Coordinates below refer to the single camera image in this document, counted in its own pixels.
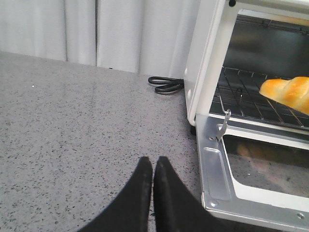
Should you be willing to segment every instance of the wire rack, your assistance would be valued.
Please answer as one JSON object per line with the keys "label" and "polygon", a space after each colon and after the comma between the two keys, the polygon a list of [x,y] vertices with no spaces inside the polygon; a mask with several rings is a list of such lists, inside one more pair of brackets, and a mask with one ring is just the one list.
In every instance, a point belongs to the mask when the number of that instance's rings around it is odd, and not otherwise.
{"label": "wire rack", "polygon": [[230,109],[232,116],[264,123],[309,130],[309,116],[259,94],[267,74],[222,67],[211,112],[222,114]]}
{"label": "wire rack", "polygon": [[246,15],[238,15],[236,19],[237,23],[242,24],[249,24],[249,25],[256,25],[256,26],[262,26],[264,28],[274,28],[294,33],[300,33],[302,35],[309,35],[309,27],[307,26],[301,26],[291,23],[284,23],[280,21],[270,20],[270,19],[264,19],[264,18],[257,18],[257,17],[251,17]]}

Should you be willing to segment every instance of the white toaster oven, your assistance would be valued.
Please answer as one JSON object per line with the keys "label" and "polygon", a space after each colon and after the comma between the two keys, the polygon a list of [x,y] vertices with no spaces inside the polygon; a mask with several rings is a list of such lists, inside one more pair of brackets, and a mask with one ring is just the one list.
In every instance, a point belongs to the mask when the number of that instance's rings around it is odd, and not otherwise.
{"label": "white toaster oven", "polygon": [[259,94],[296,76],[309,76],[309,0],[201,1],[184,83],[216,217],[309,231],[309,116]]}

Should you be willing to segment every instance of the black cord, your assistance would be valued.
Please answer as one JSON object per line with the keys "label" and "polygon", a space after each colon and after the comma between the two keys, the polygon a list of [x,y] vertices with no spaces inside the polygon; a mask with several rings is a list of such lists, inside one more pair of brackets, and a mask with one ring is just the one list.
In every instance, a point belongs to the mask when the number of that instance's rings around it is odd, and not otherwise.
{"label": "black cord", "polygon": [[154,85],[161,85],[155,87],[154,91],[156,93],[169,93],[184,88],[183,79],[152,76],[148,78],[148,82]]}

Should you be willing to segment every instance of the bread roll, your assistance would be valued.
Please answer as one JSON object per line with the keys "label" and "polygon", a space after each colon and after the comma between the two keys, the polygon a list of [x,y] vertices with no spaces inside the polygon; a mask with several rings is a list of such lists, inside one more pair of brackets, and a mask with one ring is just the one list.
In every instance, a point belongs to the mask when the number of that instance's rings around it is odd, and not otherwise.
{"label": "bread roll", "polygon": [[261,86],[260,94],[309,115],[309,77],[266,80]]}

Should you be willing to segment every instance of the oven door hinge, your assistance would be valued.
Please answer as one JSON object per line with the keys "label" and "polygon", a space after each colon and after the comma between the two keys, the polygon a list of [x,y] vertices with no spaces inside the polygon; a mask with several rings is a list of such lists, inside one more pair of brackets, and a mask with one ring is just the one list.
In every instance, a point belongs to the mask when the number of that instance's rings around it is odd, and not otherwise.
{"label": "oven door hinge", "polygon": [[227,129],[227,122],[229,121],[229,119],[231,117],[231,110],[230,109],[226,110],[224,113],[225,113],[225,118],[224,118],[222,127],[221,127],[221,129],[219,129],[217,136],[216,136],[218,142],[222,139],[223,135],[225,134],[226,129]]}

